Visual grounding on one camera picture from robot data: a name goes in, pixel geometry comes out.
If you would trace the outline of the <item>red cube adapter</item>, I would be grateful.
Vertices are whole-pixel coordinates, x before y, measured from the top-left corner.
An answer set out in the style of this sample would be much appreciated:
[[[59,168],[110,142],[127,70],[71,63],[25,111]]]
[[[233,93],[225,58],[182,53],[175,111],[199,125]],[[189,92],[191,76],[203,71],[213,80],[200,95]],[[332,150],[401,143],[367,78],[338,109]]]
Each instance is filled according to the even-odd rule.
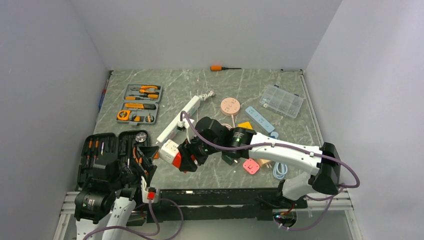
[[[177,169],[180,168],[181,166],[181,162],[182,162],[182,157],[181,157],[181,153],[178,152],[175,156],[175,158],[172,161],[172,165],[175,166]]]

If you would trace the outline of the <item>green cube adapter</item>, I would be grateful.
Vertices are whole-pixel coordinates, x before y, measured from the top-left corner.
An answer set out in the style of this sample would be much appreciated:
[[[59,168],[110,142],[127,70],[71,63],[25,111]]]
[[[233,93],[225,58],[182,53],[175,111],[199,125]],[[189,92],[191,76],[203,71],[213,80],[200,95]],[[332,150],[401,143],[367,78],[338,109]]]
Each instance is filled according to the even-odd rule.
[[[239,160],[237,158],[232,158],[228,155],[226,155],[225,153],[221,154],[221,159],[227,163],[229,166],[232,166],[234,164],[237,164],[239,162]]]

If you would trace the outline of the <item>pink round socket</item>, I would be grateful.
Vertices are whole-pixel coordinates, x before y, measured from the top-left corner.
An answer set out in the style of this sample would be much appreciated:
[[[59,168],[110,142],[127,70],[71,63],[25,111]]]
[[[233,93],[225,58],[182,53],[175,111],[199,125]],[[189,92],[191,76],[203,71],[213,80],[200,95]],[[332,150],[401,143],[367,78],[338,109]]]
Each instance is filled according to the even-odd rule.
[[[227,97],[223,99],[220,103],[220,111],[225,116],[234,117],[240,112],[240,109],[241,109],[240,102],[233,97]]]

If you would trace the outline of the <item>small pink plug adapter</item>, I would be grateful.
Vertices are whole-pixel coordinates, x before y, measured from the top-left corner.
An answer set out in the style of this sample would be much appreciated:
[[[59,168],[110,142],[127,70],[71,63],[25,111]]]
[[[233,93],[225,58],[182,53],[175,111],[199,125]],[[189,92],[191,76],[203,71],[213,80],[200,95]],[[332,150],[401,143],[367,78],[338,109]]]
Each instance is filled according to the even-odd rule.
[[[250,175],[256,174],[260,169],[260,165],[252,158],[247,159],[242,167]]]

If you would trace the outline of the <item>yellow cube adapter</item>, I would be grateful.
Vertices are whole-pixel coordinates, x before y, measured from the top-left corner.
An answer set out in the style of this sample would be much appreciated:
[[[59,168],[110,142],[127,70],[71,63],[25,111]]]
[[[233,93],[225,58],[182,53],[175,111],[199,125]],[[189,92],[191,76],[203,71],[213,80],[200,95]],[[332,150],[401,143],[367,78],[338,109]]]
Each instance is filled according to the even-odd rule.
[[[252,127],[252,125],[251,125],[251,123],[249,121],[239,123],[237,125],[237,127],[245,128],[245,129],[249,129],[249,130],[253,130],[253,127]]]

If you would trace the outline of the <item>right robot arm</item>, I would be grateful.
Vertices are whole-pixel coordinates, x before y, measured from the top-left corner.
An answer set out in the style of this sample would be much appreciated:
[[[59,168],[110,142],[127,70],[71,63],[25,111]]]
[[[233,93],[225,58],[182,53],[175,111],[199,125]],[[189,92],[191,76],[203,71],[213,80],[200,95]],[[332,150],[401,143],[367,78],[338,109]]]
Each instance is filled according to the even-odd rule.
[[[180,162],[175,166],[181,172],[195,172],[210,155],[221,152],[232,159],[264,159],[302,170],[302,174],[284,180],[275,194],[282,208],[310,193],[339,193],[340,161],[324,154],[322,147],[278,140],[243,127],[228,129],[209,117],[194,125],[184,111],[180,122],[193,132],[192,138],[178,146]]]

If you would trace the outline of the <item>white power strip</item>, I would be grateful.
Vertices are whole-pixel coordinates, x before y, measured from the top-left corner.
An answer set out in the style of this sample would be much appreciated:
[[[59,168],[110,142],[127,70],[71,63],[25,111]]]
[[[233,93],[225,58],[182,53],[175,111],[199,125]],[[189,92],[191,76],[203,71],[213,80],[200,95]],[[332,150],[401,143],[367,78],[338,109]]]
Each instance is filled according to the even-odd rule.
[[[201,98],[198,95],[192,97],[192,99],[182,108],[191,117],[200,107]],[[182,128],[184,124],[181,124],[181,111],[176,117],[170,122],[170,124],[162,131],[162,133],[156,138],[156,145],[162,146],[168,140],[171,140],[177,133],[178,128]]]

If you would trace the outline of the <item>blue red pen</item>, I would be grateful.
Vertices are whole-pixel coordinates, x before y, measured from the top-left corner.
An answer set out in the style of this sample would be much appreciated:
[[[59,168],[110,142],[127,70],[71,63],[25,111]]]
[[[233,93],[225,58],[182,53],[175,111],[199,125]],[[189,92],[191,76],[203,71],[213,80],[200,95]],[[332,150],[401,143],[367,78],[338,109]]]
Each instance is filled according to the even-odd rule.
[[[107,79],[106,82],[105,82],[104,88],[101,92],[100,98],[99,98],[98,110],[100,110],[102,108],[104,98],[105,98],[105,95],[106,95],[106,92],[107,92],[108,84],[109,84],[109,80]]]

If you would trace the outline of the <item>grey tool tray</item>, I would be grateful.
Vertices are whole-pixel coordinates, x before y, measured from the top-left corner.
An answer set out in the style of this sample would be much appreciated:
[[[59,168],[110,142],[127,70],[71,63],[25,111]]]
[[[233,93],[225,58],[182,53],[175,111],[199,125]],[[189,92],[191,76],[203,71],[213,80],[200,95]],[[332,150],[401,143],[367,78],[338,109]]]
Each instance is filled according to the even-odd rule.
[[[163,90],[160,85],[129,83],[115,121],[130,126],[154,125],[157,122]]]

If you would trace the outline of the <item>white cube adapter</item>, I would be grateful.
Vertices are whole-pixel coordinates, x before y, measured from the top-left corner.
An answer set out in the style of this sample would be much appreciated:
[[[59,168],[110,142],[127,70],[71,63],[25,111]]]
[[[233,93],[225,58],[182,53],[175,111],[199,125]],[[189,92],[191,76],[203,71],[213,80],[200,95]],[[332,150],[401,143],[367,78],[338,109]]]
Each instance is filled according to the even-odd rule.
[[[173,140],[167,140],[159,150],[159,157],[165,162],[172,164],[179,153],[179,145]]]

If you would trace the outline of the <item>clear plastic screw box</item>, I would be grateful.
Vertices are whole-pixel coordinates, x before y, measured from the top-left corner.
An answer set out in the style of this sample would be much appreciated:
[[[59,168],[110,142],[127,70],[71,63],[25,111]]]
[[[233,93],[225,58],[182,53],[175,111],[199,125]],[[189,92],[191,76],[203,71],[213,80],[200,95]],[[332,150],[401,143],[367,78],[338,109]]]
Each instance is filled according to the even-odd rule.
[[[268,85],[259,100],[262,107],[292,119],[298,116],[303,102],[304,98],[277,85]]]

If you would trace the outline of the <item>tan cube adapter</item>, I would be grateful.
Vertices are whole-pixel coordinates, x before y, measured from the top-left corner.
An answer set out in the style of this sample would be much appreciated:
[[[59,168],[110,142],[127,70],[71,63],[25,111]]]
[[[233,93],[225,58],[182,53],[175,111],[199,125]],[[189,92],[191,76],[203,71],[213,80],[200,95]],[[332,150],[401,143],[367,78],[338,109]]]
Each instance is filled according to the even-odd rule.
[[[266,167],[266,168],[271,168],[272,167],[272,162],[270,160],[266,160],[266,159],[258,159],[257,160],[259,166],[262,167]]]

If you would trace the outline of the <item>light blue power strip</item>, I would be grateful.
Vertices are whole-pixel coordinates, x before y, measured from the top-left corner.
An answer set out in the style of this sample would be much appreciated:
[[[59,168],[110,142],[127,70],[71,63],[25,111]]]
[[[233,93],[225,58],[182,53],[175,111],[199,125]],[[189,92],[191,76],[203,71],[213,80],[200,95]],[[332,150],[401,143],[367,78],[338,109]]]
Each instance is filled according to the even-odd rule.
[[[252,106],[248,106],[245,113],[268,134],[275,131],[275,127]]]

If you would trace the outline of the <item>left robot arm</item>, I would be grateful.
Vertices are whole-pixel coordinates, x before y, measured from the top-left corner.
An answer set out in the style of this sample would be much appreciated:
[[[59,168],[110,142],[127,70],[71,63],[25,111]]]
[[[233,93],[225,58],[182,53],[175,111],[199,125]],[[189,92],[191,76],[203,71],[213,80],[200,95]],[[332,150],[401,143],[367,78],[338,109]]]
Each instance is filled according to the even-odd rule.
[[[150,186],[158,151],[158,146],[136,147],[127,163],[111,152],[94,159],[92,174],[74,199],[78,240],[117,240],[133,210],[159,202],[159,190]]]

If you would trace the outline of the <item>black tool case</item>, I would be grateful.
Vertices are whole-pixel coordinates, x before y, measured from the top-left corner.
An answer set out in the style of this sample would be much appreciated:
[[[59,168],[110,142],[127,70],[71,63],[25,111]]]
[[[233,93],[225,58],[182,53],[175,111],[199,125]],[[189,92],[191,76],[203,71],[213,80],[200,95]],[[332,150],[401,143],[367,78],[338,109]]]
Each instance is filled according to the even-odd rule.
[[[126,159],[134,146],[152,146],[146,130],[123,131],[119,135],[107,132],[88,136],[80,156],[76,188],[82,190],[85,181],[92,175],[92,168],[98,157],[105,153],[114,153]]]

